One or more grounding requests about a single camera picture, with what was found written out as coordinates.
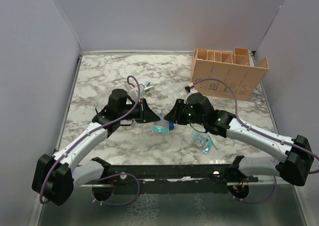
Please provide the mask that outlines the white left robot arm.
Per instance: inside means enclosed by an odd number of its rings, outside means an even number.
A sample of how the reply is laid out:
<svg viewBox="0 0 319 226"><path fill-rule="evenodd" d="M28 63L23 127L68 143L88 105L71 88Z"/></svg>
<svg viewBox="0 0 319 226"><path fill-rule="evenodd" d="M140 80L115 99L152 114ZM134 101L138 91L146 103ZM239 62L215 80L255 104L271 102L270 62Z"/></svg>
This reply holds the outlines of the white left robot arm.
<svg viewBox="0 0 319 226"><path fill-rule="evenodd" d="M107 105L97 113L84 132L70 145L49 156L43 154L37 161L32 189L39 193L40 202L52 202L57 206L64 204L71 196L75 186L91 180L105 183L110 171L99 162L92 161L79 170L80 177L74 174L76 167L97 145L108 139L121 125L122 120L132 120L144 124L160 120L150 109L146 99L133 100L124 89L114 89Z"/></svg>

